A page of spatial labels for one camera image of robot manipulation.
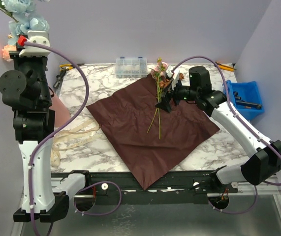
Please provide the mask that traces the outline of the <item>blue flower stem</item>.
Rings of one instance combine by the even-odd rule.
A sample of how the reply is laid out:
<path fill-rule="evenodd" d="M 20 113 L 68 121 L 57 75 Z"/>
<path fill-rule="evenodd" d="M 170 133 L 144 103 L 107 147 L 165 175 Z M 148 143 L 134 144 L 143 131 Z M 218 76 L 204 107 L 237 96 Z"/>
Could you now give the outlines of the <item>blue flower stem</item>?
<path fill-rule="evenodd" d="M 19 35 L 26 35 L 30 30 L 48 32 L 50 29 L 44 17 L 37 13 L 33 0 L 0 0 L 0 11 L 12 19 L 8 22 L 8 45 L 15 45 Z"/>

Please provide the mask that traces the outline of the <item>beige printed ribbon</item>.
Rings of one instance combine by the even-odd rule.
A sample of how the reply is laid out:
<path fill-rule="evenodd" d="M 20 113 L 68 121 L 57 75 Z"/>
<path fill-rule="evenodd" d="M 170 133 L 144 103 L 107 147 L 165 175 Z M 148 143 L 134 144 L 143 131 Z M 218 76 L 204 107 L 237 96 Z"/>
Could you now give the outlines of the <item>beige printed ribbon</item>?
<path fill-rule="evenodd" d="M 70 129 L 62 130 L 57 133 L 53 138 L 51 155 L 50 155 L 50 164 L 51 167 L 59 167 L 61 162 L 61 151 L 66 151 L 69 149 L 74 149 L 76 147 L 83 146 L 87 143 L 90 143 L 101 137 L 101 134 L 96 132 L 99 130 L 99 124 L 95 119 L 88 119 L 80 125 Z M 59 143 L 67 143 L 74 140 L 75 143 L 70 144 L 65 147 L 60 147 Z"/>

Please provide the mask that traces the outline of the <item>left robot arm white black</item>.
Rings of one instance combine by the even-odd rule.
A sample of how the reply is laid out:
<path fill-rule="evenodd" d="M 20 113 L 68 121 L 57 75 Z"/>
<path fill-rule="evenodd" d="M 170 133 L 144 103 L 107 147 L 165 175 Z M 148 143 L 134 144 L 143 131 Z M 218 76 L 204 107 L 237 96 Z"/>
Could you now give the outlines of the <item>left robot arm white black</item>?
<path fill-rule="evenodd" d="M 3 103 L 14 112 L 13 128 L 24 173 L 23 203 L 13 219 L 53 223 L 66 217 L 70 200 L 77 192 L 91 191 L 92 182 L 87 179 L 87 171 L 72 171 L 57 187 L 52 187 L 52 140 L 47 136 L 54 131 L 55 112 L 50 110 L 52 100 L 45 75 L 47 58 L 21 57 L 17 51 L 9 55 L 14 70 L 0 77 L 0 92 Z"/>

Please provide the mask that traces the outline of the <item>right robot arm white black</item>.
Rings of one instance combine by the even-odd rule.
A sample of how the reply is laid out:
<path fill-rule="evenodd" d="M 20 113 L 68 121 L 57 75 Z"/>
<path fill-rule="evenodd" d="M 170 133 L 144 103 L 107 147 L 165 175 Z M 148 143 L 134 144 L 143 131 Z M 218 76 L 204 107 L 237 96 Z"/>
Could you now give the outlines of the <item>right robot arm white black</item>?
<path fill-rule="evenodd" d="M 272 141 L 255 129 L 219 90 L 213 90 L 210 73 L 203 66 L 189 69 L 189 86 L 182 85 L 180 71 L 168 66 L 165 75 L 170 83 L 161 93 L 156 107 L 171 112 L 170 101 L 193 102 L 209 117 L 220 123 L 241 145 L 249 157 L 243 164 L 224 166 L 209 180 L 212 191 L 219 193 L 233 182 L 259 185 L 281 170 L 281 141 Z"/>

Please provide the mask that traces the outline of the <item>peach rose flower stem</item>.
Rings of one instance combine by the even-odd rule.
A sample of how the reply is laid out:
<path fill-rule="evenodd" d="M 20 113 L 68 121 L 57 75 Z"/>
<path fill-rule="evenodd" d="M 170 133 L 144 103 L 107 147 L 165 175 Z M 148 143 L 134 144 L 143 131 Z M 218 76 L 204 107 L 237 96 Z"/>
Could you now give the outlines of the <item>peach rose flower stem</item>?
<path fill-rule="evenodd" d="M 2 49 L 2 58 L 7 61 L 10 62 L 12 61 L 9 52 L 10 51 L 16 51 L 16 45 L 15 45 L 15 39 L 12 35 L 8 35 L 8 44 L 5 45 Z"/>

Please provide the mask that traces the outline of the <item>pink bud flower stem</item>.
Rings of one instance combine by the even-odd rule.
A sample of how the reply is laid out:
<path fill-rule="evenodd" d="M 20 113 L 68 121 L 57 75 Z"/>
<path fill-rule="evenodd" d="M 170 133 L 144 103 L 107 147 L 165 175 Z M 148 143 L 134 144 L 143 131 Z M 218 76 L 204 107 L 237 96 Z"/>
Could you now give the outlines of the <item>pink bud flower stem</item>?
<path fill-rule="evenodd" d="M 165 71 L 168 67 L 168 64 L 162 61 L 161 57 L 158 57 L 157 59 L 157 65 L 155 68 L 151 68 L 151 76 L 155 80 L 156 83 L 156 100 L 157 102 L 160 101 L 161 92 L 165 87 L 166 82 L 164 81 Z M 160 121 L 160 109 L 156 108 L 154 116 L 151 120 L 151 123 L 147 129 L 147 133 L 149 133 L 156 117 L 158 117 L 158 134 L 159 139 L 161 139 L 161 121 Z"/>

